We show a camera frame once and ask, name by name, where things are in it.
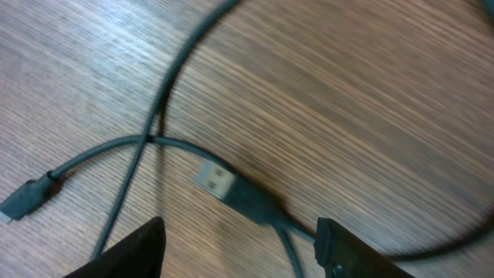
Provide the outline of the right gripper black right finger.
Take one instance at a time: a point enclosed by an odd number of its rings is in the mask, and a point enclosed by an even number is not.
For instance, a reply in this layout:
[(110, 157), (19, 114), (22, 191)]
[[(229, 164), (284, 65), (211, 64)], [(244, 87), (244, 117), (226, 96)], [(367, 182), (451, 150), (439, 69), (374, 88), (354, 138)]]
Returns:
[(412, 278), (332, 219), (317, 219), (314, 249), (326, 278)]

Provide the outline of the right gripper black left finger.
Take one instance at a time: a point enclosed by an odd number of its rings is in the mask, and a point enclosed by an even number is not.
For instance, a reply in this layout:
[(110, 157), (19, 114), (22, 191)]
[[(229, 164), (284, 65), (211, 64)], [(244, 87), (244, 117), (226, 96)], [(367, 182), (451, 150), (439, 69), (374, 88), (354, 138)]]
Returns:
[(164, 220), (157, 216), (66, 278), (159, 278), (165, 248)]

